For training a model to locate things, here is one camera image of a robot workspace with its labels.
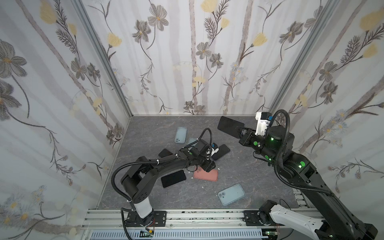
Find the pink phone case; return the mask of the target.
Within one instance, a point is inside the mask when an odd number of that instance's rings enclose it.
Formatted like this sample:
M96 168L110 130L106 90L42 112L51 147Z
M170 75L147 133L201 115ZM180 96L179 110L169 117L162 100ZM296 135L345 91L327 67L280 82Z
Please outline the pink phone case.
M201 167L198 167L197 170L194 172L193 177L199 180L217 182L219 173L217 170L211 170L210 172L206 172Z

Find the purple-edged black phone far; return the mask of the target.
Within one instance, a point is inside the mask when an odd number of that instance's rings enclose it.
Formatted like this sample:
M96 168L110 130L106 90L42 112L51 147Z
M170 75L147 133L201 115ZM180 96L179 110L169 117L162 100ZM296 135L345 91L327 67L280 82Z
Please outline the purple-edged black phone far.
M173 153L172 153L171 151L167 150L167 149L163 149L163 150L158 154L158 156L159 156L160 158L165 158L165 157L169 157L169 156L172 156L172 155L173 155Z

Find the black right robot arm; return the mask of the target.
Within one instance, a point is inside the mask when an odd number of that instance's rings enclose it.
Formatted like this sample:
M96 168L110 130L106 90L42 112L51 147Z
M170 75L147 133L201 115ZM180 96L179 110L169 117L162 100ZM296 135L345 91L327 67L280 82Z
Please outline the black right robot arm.
M261 136L252 129L236 127L236 137L242 146L253 148L259 160L273 166L282 183L300 190L323 216L323 220L311 220L268 200L258 212L257 219L262 225L284 225L313 240L377 237L377 228L359 220L326 185L316 167L305 156L289 149L294 136L287 128L274 126Z

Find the aluminium corner frame post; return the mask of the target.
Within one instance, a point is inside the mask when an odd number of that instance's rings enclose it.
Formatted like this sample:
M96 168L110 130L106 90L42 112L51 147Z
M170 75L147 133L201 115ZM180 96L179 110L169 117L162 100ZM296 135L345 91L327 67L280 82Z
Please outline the aluminium corner frame post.
M119 82L114 74L113 68L111 66L110 60L108 59L107 52L105 51L102 42L95 31L95 28L92 25L92 21L90 20L87 11L85 9L84 4L82 1L79 0L72 0L72 5L75 8L75 11L83 25L83 27L86 30L86 33L88 37L90 38L90 41L92 43L92 46L94 50L96 51L96 54L98 55L103 67L105 68L107 75L110 79L110 83L113 86L113 89L115 93L118 96L118 99L120 100L120 103L123 106L123 109L125 111L126 116L130 120L133 117L133 113L128 105L128 102L125 98L125 95L123 94L123 91L119 85Z
M313 50L316 42L319 40L322 31L325 29L330 17L334 12L335 4L337 5L338 3L339 1L327 1L327 3L325 4L323 10L320 12L318 20L313 26L313 29L310 31L307 40L301 47L297 58L295 59L291 69L284 78L284 81L282 82L279 90L277 91L276 96L269 108L269 112L274 113L278 109L280 103L283 101L284 96L291 87L295 76L300 71L307 57Z

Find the blue-edged black phone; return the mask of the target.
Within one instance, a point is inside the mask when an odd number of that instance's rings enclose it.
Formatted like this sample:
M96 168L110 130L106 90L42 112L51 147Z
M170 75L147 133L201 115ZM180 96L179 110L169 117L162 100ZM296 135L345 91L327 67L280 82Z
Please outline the blue-edged black phone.
M217 161L220 158L222 158L223 156L225 156L226 154L228 154L230 151L231 150L229 149L229 147L227 145L221 145L221 146L219 146L219 150L213 154L212 159L214 161Z

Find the blue-edged phone handled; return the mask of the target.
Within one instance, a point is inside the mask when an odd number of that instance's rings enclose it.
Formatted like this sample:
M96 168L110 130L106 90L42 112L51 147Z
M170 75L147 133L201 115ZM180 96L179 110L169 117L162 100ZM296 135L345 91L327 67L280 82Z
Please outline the blue-edged phone handled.
M240 139L244 123L222 116L219 120L217 129L234 138Z

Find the aluminium corner frame post right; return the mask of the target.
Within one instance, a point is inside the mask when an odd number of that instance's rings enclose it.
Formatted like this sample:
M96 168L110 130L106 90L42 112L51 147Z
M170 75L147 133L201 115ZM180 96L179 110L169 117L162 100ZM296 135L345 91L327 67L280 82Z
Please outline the aluminium corner frame post right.
M295 76L300 71L307 57L313 50L316 42L319 40L322 31L325 29L330 17L334 12L335 4L337 5L338 3L339 1L327 1L327 3L325 4L323 10L320 12L318 20L313 26L313 29L310 31L307 40L301 47L297 58L295 59L291 69L284 78L284 81L282 82L279 90L277 91L276 96L269 108L269 112L274 113L278 109L280 103L283 101L284 96L291 87Z

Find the aluminium corner frame post left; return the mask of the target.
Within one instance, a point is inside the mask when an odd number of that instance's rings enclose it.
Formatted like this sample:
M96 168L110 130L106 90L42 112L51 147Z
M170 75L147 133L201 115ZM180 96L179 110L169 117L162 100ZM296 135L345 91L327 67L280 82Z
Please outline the aluminium corner frame post left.
M95 28L92 25L92 21L90 20L87 11L85 9L84 4L82 1L79 0L72 0L72 5L75 8L75 11L83 25L83 27L86 30L86 33L88 37L90 38L90 41L92 43L92 46L94 50L96 51L96 54L98 55L103 67L105 68L107 75L110 79L110 83L113 86L113 89L115 93L118 96L118 99L120 100L120 103L123 106L123 109L125 111L126 116L130 120L133 117L133 113L128 105L128 102L125 98L125 95L123 94L123 91L119 85L119 82L114 74L113 68L111 66L110 60L108 59L107 52L105 51L102 42L95 31Z

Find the purple-edged black phone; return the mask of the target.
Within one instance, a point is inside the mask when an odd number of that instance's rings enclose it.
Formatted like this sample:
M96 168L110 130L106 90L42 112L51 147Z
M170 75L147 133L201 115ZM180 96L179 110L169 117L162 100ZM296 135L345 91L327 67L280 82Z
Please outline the purple-edged black phone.
M162 182L163 188L168 188L170 186L173 186L173 185L176 185L180 182L183 182L186 179L187 178L186 178L184 170L179 170L179 171L174 172L172 174L161 177L161 182Z
M158 154L158 156L159 156L160 158L165 158L165 157L169 157L169 156L172 156L172 155L173 155L173 153L172 153L171 151L167 150L167 149L163 149L163 150Z

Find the purple-edged black phone near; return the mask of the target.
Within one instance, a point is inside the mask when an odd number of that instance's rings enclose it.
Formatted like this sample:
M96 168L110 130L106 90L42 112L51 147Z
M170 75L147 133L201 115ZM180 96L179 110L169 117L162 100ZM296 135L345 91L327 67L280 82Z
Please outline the purple-edged black phone near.
M173 185L176 185L180 182L183 182L186 179L187 178L186 178L184 170L179 170L179 171L174 172L172 174L161 177L161 182L162 182L163 188L168 188L170 186L173 186Z

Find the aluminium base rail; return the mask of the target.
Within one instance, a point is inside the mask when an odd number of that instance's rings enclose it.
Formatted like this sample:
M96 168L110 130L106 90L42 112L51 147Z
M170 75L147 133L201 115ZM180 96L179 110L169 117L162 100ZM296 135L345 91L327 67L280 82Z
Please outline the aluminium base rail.
M156 220L158 229L246 229L243 209L166 209L166 216ZM89 210L81 230L121 230L119 209Z

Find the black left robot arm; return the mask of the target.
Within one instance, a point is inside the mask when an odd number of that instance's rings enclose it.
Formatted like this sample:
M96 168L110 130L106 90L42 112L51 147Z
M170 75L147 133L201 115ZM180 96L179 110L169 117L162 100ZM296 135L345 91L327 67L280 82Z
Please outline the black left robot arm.
M148 225L154 217L154 209L149 195L158 178L173 171L187 169L191 166L201 167L210 172L216 167L211 160L212 146L192 146L182 148L174 155L156 160L138 160L120 166L113 172L111 183L115 191L127 199L140 218L142 225Z

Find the light blue case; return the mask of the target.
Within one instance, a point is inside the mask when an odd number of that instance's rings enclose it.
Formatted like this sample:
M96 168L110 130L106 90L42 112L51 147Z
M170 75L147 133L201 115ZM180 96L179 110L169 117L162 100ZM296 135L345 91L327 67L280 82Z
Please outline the light blue case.
M176 144L184 144L186 142L187 132L188 132L187 128L178 127L174 142Z
M197 141L198 141L198 139L196 139L196 138L189 138L187 145L190 145L190 147L195 146L197 144Z

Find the light blue case far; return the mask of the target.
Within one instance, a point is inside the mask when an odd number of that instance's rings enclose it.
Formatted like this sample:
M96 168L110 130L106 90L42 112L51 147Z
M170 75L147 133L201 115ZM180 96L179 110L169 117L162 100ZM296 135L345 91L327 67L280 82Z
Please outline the light blue case far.
M174 142L176 144L184 144L186 142L187 132L188 132L187 128L178 127Z

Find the light blue case near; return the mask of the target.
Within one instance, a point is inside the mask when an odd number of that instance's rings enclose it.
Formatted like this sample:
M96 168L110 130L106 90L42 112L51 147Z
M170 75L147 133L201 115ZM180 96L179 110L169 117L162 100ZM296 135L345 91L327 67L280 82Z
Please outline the light blue case near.
M198 139L196 139L196 138L189 138L187 145L190 145L190 147L195 146L197 144L197 141L198 141Z

